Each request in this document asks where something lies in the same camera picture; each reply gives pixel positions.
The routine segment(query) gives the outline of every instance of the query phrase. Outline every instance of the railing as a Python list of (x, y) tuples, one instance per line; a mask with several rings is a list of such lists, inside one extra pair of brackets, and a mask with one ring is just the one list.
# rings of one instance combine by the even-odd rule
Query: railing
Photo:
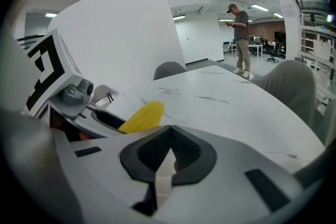
[(23, 47), (21, 47), (23, 50), (26, 50), (26, 49), (29, 49), (31, 47), (31, 45), (37, 41), (38, 38), (41, 38), (43, 36), (44, 36), (44, 34), (27, 36), (27, 37), (23, 37), (23, 38), (18, 38), (16, 41), (20, 42), (20, 41), (25, 41), (25, 40), (29, 40), (29, 39), (35, 39), (33, 41), (30, 41), (30, 42), (19, 44), (20, 46), (23, 46)]

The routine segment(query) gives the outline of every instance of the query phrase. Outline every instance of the yellow corn cob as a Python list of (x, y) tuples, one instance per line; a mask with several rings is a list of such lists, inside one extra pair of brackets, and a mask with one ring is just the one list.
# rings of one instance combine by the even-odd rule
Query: yellow corn cob
[(164, 103), (161, 101), (150, 101), (136, 112), (128, 121), (119, 127), (124, 133), (134, 133), (157, 127), (160, 124), (164, 113)]

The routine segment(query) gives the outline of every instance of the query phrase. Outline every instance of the white column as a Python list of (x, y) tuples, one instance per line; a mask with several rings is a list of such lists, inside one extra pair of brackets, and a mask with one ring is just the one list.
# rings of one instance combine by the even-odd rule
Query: white column
[(300, 11), (295, 0), (279, 0), (286, 28), (286, 59), (294, 60), (301, 50)]

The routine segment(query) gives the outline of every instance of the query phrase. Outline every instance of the khaki pants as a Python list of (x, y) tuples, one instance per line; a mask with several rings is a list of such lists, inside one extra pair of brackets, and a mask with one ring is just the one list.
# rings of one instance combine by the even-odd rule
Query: khaki pants
[(236, 41), (236, 49), (238, 55), (237, 68), (243, 69), (243, 60), (245, 64), (245, 70), (250, 71), (250, 51), (248, 50), (248, 41), (240, 39)]

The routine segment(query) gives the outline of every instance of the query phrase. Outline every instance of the gray t-shirt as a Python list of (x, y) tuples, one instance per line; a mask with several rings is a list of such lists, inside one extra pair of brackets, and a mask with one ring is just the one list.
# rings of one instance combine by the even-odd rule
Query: gray t-shirt
[(246, 27), (235, 26), (235, 41), (240, 39), (250, 40), (250, 26), (248, 25), (248, 15), (241, 11), (236, 15), (235, 23), (247, 24)]

